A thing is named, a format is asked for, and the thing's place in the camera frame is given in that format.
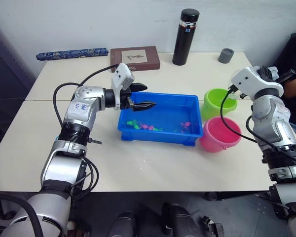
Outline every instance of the brown box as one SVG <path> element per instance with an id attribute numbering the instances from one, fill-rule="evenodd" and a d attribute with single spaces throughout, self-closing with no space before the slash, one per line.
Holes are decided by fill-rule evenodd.
<path id="1" fill-rule="evenodd" d="M 125 63 L 131 71 L 160 69 L 160 60 L 155 46 L 112 48 L 111 65 Z"/>

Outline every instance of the floor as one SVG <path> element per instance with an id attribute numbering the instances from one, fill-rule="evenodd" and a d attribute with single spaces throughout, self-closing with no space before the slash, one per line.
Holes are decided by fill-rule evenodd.
<path id="1" fill-rule="evenodd" d="M 29 198 L 33 193 L 14 193 Z M 222 223 L 225 237 L 288 237 L 286 221 L 279 220 L 272 205 L 254 195 L 207 201 L 202 193 L 137 192 L 91 193 L 74 205 L 70 219 L 90 227 L 91 237 L 105 237 L 115 217 L 124 211 L 133 211 L 139 221 L 139 237 L 164 237 L 160 231 L 160 214 L 164 202 L 186 208 L 198 223 L 204 237 L 210 237 L 199 219 L 204 215 Z M 3 202 L 5 211 L 17 210 Z"/>

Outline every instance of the pink toy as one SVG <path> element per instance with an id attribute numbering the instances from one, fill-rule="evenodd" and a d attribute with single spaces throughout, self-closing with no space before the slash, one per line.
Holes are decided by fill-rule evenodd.
<path id="1" fill-rule="evenodd" d="M 148 126 L 148 125 L 146 125 L 146 124 L 142 124 L 142 123 L 140 123 L 140 128 L 142 128 L 142 129 L 146 130 L 146 129 L 148 129 L 148 128 L 149 128 L 149 126 Z"/>
<path id="2" fill-rule="evenodd" d="M 187 127 L 189 127 L 191 125 L 191 122 L 185 122 L 185 123 L 181 122 L 180 124 L 184 129 L 187 129 Z"/>
<path id="3" fill-rule="evenodd" d="M 229 118 L 224 118 L 226 123 L 238 133 L 239 126 Z M 221 117 L 214 117 L 204 125 L 204 136 L 199 139 L 203 148 L 208 152 L 221 152 L 228 147 L 233 147 L 240 141 L 240 136 L 230 131 L 222 122 Z"/>

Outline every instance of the white wall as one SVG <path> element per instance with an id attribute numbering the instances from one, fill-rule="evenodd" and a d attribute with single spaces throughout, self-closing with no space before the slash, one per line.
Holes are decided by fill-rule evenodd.
<path id="1" fill-rule="evenodd" d="M 191 51 L 244 51 L 271 64 L 296 32 L 296 0 L 0 0 L 0 37 L 34 77 L 40 52 L 156 45 L 174 49 L 181 10 L 201 12 Z"/>

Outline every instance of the blue plastic tray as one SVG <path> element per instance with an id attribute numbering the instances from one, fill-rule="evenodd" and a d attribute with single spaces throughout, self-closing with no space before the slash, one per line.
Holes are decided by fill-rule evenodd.
<path id="1" fill-rule="evenodd" d="M 156 106 L 144 111 L 122 110 L 118 130 L 122 140 L 154 141 L 180 143 L 195 146 L 197 138 L 203 136 L 201 113 L 196 95 L 160 94 L 136 92 L 132 94 L 134 102 L 152 101 Z M 146 124 L 162 131 L 135 129 L 128 121 L 136 120 L 138 125 Z M 190 122 L 183 127 L 181 123 Z"/>

